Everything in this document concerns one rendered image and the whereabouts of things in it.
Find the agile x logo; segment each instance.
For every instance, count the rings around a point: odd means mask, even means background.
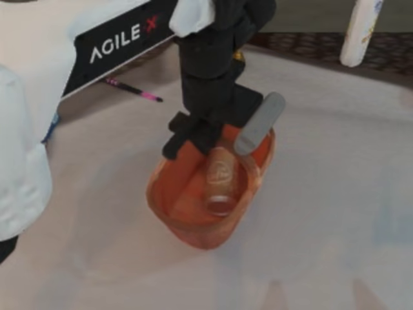
[[[146,20],[144,27],[147,34],[151,33],[157,28],[158,16],[154,15]],[[110,37],[103,41],[99,46],[95,46],[92,50],[89,63],[93,65],[98,59],[103,59],[105,56],[109,56],[117,50],[128,46],[130,43],[137,41],[141,38],[141,23],[133,25],[130,29],[122,31],[116,34],[114,37]]]

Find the brown bottle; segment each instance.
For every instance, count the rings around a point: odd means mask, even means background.
[[[205,207],[216,216],[228,216],[236,207],[237,158],[223,147],[210,153],[205,188]]]

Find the red x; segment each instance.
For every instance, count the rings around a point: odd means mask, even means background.
[[[151,32],[153,29],[156,29],[156,21],[157,21],[157,16],[155,15],[152,18],[148,18],[146,20],[146,32]]]

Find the orange basket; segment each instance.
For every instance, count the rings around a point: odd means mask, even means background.
[[[149,207],[180,240],[198,249],[215,249],[231,237],[272,161],[276,146],[273,130],[250,156],[235,154],[232,144],[238,133],[239,129],[226,125],[218,143],[240,164],[237,206],[227,217],[214,216],[205,209],[208,158],[189,141],[176,160],[163,160],[150,179],[146,192]]]

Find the pink and black pen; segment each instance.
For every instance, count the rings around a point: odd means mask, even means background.
[[[132,94],[144,97],[148,100],[156,101],[156,102],[163,102],[163,99],[160,97],[157,97],[155,95],[149,94],[148,92],[144,92],[143,90],[137,89],[135,87],[132,87],[130,85],[124,84],[122,82],[119,82],[115,79],[111,78],[105,78],[103,80],[106,84],[111,85],[113,87],[116,87],[118,89],[124,90],[125,92],[130,92]]]

